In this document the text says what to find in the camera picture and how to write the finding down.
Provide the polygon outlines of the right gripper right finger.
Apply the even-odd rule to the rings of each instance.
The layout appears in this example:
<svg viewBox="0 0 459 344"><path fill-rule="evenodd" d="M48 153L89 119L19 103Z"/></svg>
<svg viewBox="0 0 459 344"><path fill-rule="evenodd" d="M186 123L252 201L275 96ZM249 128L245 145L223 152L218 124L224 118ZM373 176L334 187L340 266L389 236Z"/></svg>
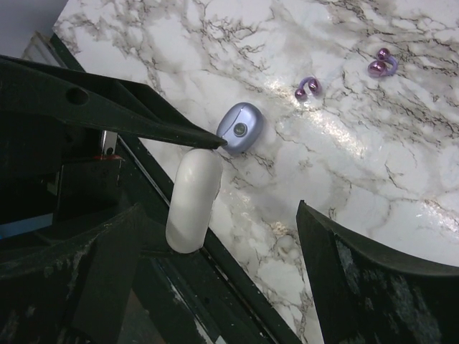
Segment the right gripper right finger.
<svg viewBox="0 0 459 344"><path fill-rule="evenodd" d="M458 268L351 231L304 201L296 223L325 343L457 343Z"/></svg>

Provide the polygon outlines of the lavender earbud charging case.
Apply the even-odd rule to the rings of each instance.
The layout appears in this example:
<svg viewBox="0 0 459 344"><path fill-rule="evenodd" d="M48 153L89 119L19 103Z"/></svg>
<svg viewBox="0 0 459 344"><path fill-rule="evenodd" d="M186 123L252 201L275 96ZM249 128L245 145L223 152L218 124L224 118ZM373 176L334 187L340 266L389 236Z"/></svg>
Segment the lavender earbud charging case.
<svg viewBox="0 0 459 344"><path fill-rule="evenodd" d="M216 135L227 143L223 149L229 154L246 152L259 138L265 117L253 104L240 102L233 105L221 119Z"/></svg>

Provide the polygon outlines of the purple earbud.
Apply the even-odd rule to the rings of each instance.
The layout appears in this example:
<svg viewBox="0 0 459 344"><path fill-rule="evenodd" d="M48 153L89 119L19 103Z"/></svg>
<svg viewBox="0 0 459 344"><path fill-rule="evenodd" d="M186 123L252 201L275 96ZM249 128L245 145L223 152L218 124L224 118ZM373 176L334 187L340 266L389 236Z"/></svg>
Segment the purple earbud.
<svg viewBox="0 0 459 344"><path fill-rule="evenodd" d="M305 77L298 84L298 87L294 92L294 96L297 101L304 102L307 100L309 93L314 96L319 96L321 91L321 84L315 77Z"/></svg>
<svg viewBox="0 0 459 344"><path fill-rule="evenodd" d="M381 48L376 53L376 59L367 67L367 72L370 77L388 77L396 74L398 69L398 61L392 55L388 48Z"/></svg>

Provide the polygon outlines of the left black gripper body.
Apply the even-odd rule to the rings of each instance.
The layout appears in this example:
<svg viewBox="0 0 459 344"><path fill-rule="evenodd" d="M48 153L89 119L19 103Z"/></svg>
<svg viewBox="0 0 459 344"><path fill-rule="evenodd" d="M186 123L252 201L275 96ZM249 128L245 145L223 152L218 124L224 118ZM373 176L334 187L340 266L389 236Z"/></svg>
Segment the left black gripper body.
<svg viewBox="0 0 459 344"><path fill-rule="evenodd" d="M1 235L12 237L114 207L118 136L48 115L1 112Z"/></svg>

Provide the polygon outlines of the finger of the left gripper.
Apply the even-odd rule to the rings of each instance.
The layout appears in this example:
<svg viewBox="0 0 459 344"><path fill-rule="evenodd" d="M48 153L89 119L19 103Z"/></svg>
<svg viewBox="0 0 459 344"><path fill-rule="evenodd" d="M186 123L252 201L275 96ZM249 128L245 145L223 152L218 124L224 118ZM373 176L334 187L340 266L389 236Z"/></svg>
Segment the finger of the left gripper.
<svg viewBox="0 0 459 344"><path fill-rule="evenodd" d="M213 150L193 149L182 158L166 222L166 241L175 252L190 254L204 245L222 172Z"/></svg>
<svg viewBox="0 0 459 344"><path fill-rule="evenodd" d="M148 85L1 57L1 112L214 150L226 140L187 120Z"/></svg>

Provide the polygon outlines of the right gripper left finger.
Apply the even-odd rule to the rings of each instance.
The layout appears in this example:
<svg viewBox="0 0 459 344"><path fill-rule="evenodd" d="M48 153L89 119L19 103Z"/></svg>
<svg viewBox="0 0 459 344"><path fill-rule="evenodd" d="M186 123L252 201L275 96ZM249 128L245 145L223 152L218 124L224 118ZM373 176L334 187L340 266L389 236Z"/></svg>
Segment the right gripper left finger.
<svg viewBox="0 0 459 344"><path fill-rule="evenodd" d="M138 260L169 250L136 204L1 240L3 343L116 343Z"/></svg>

